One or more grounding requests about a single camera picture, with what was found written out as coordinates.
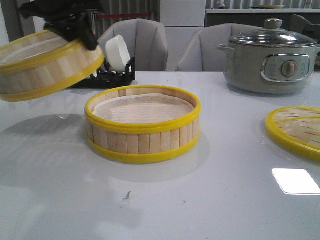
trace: glass lid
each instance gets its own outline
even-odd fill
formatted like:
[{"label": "glass lid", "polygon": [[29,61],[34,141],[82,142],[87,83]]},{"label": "glass lid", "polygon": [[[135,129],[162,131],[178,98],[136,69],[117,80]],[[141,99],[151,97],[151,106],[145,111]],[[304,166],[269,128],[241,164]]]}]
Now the glass lid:
[{"label": "glass lid", "polygon": [[235,44],[279,48],[313,47],[318,45],[317,40],[297,32],[281,29],[281,25],[281,19],[267,19],[264,21],[265,28],[234,35],[229,41]]}]

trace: bamboo steamer basket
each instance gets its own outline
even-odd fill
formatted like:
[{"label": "bamboo steamer basket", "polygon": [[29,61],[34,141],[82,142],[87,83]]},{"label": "bamboo steamer basket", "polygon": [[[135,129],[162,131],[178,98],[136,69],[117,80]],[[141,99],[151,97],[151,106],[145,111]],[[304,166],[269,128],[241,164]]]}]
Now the bamboo steamer basket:
[{"label": "bamboo steamer basket", "polygon": [[[140,98],[148,94],[180,99],[191,105],[192,110],[178,118],[148,123],[119,122],[95,114],[95,107],[105,102],[128,96]],[[103,157],[133,164],[169,160],[192,149],[199,139],[200,111],[200,101],[194,94],[160,85],[110,89],[92,97],[84,110],[90,146]]]},{"label": "bamboo steamer basket", "polygon": [[85,48],[80,39],[65,41],[44,30],[0,47],[0,98],[8,102],[36,99],[72,86],[104,61],[98,46]]},{"label": "bamboo steamer basket", "polygon": [[320,161],[320,107],[276,109],[266,117],[265,129],[270,138],[285,149]]}]

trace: yellow plastic band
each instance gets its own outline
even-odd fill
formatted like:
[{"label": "yellow plastic band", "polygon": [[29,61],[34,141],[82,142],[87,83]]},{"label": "yellow plastic band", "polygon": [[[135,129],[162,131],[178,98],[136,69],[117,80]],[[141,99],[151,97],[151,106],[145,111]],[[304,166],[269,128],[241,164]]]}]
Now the yellow plastic band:
[{"label": "yellow plastic band", "polygon": [[[123,89],[132,89],[132,88],[163,88],[163,89],[171,89],[176,90],[179,92],[183,92],[186,95],[189,95],[193,99],[196,100],[196,106],[194,110],[192,110],[190,113],[188,113],[185,116],[169,120],[169,121],[161,121],[156,123],[121,123],[121,122],[115,122],[110,121],[107,119],[100,118],[96,115],[94,115],[90,110],[89,106],[96,98],[100,97],[101,95],[105,95],[106,93],[111,93]],[[194,120],[196,120],[201,111],[201,104],[198,97],[184,89],[180,89],[178,87],[172,87],[172,86],[162,86],[162,85],[132,85],[132,86],[124,86],[124,87],[118,87],[111,90],[103,91],[91,99],[86,103],[85,106],[85,117],[95,126],[105,129],[111,132],[116,133],[124,133],[124,134],[153,134],[153,133],[159,133],[159,132],[166,132],[173,129],[179,129],[182,128],[190,123],[192,123]]]},{"label": "yellow plastic band", "polygon": [[[49,31],[37,32],[37,33],[31,34],[31,35],[28,35],[26,37],[23,37],[21,39],[18,39],[17,42],[21,42],[26,39],[35,37],[40,34],[45,34],[48,32]],[[6,45],[5,47],[8,47],[11,44],[16,44],[17,42],[13,41],[13,42],[9,43],[8,45]],[[16,73],[16,72],[20,72],[23,70],[34,68],[39,65],[55,61],[56,59],[64,57],[70,53],[74,53],[77,49],[79,49],[81,47],[84,47],[83,43],[81,42],[81,40],[76,39],[76,40],[73,40],[72,42],[69,42],[63,46],[60,46],[54,50],[42,53],[40,55],[33,56],[33,57],[30,57],[30,58],[27,58],[24,60],[15,61],[15,62],[8,63],[8,64],[1,64],[0,65],[0,74],[11,74],[11,73]]]},{"label": "yellow plastic band", "polygon": [[112,160],[116,160],[119,162],[124,163],[131,163],[131,164],[149,164],[149,163],[157,163],[169,159],[176,158],[190,149],[192,149],[199,140],[199,133],[197,136],[188,142],[186,145],[183,145],[179,148],[164,151],[159,153],[150,153],[150,154],[126,154],[126,153],[119,153],[115,151],[110,151],[105,149],[97,144],[95,144],[92,140],[89,139],[90,146],[101,156],[105,158],[110,158]]},{"label": "yellow plastic band", "polygon": [[[314,107],[304,107],[304,106],[294,106],[294,107],[283,107],[276,109],[268,114],[265,119],[265,130],[270,138],[281,145],[282,147],[288,149],[289,151],[300,155],[304,158],[311,159],[314,161],[320,161],[320,147],[309,144],[305,141],[299,140],[295,137],[290,136],[289,134],[282,131],[277,123],[280,121],[275,121],[274,117],[279,112],[287,110],[289,108],[299,108],[303,110],[313,111],[318,113]],[[291,121],[297,120],[299,118],[290,118]]]},{"label": "yellow plastic band", "polygon": [[93,62],[91,65],[77,72],[75,75],[67,77],[59,82],[56,82],[52,85],[48,85],[45,87],[37,88],[31,91],[27,91],[27,92],[20,92],[20,93],[14,93],[14,94],[0,94],[0,98],[7,102],[20,102],[20,101],[27,101],[27,100],[41,98],[41,97],[59,92],[88,77],[90,74],[95,72],[103,64],[104,60],[105,60],[105,57],[103,54],[101,54],[98,57],[98,59],[95,62]]}]

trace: control knob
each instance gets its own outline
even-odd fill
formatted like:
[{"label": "control knob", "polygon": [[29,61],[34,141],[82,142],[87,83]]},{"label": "control knob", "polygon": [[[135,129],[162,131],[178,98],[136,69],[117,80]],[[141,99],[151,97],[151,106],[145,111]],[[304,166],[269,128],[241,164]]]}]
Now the control knob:
[{"label": "control knob", "polygon": [[287,77],[292,77],[293,75],[296,74],[297,71],[298,71],[298,64],[293,60],[286,61],[281,67],[282,74]]}]

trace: white bowl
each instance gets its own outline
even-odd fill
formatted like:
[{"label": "white bowl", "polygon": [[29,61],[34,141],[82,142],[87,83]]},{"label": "white bowl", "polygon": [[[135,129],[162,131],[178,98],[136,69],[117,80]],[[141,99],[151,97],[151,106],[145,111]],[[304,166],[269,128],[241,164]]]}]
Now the white bowl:
[{"label": "white bowl", "polygon": [[118,73],[125,72],[130,55],[124,38],[118,35],[107,41],[105,51],[111,70]]}]

